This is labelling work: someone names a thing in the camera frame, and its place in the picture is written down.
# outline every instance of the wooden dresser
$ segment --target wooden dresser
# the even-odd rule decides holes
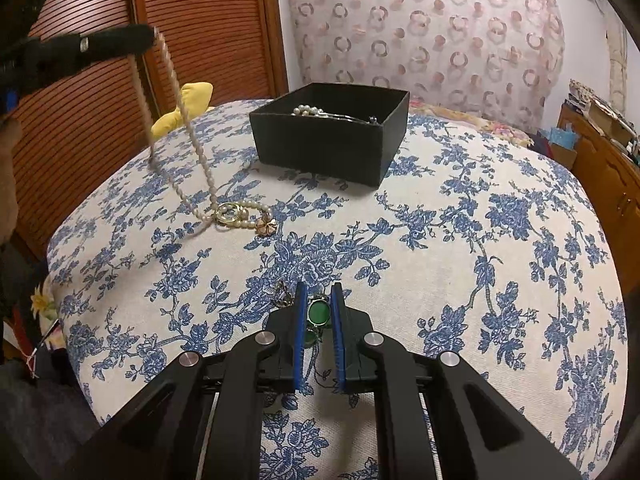
[[[640,285],[640,169],[602,137],[587,119],[563,105],[558,127],[571,123],[580,139],[572,173],[582,184],[600,219],[627,296]]]

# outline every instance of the white and blue bedspread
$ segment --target white and blue bedspread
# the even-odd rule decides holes
[[[267,167],[247,115],[261,103],[222,105],[195,124],[219,201],[273,205],[275,236],[203,229],[145,151],[51,239],[54,296],[95,415],[108,420],[183,350],[226,351],[260,330],[279,279],[324,291],[339,280],[348,305],[409,350],[460,352],[593,479],[622,415],[625,316],[571,173],[414,114],[377,190]],[[206,206],[184,130],[159,142],[159,156]],[[377,478],[372,398],[334,393],[332,355],[329,336],[305,353],[302,391],[268,399],[261,479]]]

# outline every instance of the white wall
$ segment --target white wall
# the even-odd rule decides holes
[[[625,117],[640,132],[640,51],[626,33],[626,113]]]
[[[546,100],[545,113],[542,120],[543,128],[550,128],[558,124],[560,108],[569,91],[569,79],[575,79],[590,86],[603,98],[609,98],[609,48],[607,47],[606,28],[604,19],[598,7],[592,0],[557,0],[560,7],[562,22],[564,23],[564,62],[558,82]],[[280,21],[284,39],[284,52],[287,63],[287,78],[289,89],[294,90],[302,86],[300,65],[296,56],[296,44],[293,37],[293,24],[289,10],[289,0],[280,0]],[[631,58],[633,42],[630,42],[629,56]],[[640,52],[633,52],[635,56],[634,70],[629,62],[629,72],[634,72],[638,82],[635,97],[630,99],[633,88],[627,84],[628,98],[631,104],[638,103],[634,109],[640,124]]]
[[[287,80],[289,90],[302,86],[302,74],[296,53],[296,41],[293,38],[293,22],[289,10],[289,0],[278,0],[280,4],[280,25],[282,26],[282,40],[284,43],[284,59],[287,65]]]
[[[609,99],[609,47],[606,26],[593,0],[557,0],[564,24],[564,61],[558,82],[546,99],[542,127],[558,124],[569,80],[590,86]]]

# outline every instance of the green gemstone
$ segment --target green gemstone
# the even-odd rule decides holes
[[[318,339],[318,334],[312,328],[307,328],[305,330],[305,348],[311,348],[316,344],[316,340]]]
[[[329,304],[325,300],[315,300],[309,306],[308,320],[315,326],[324,326],[331,317]]]

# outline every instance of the black box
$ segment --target black box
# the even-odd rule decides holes
[[[378,124],[292,115],[299,105]],[[409,92],[377,86],[311,83],[249,113],[264,164],[378,187],[406,132]]]

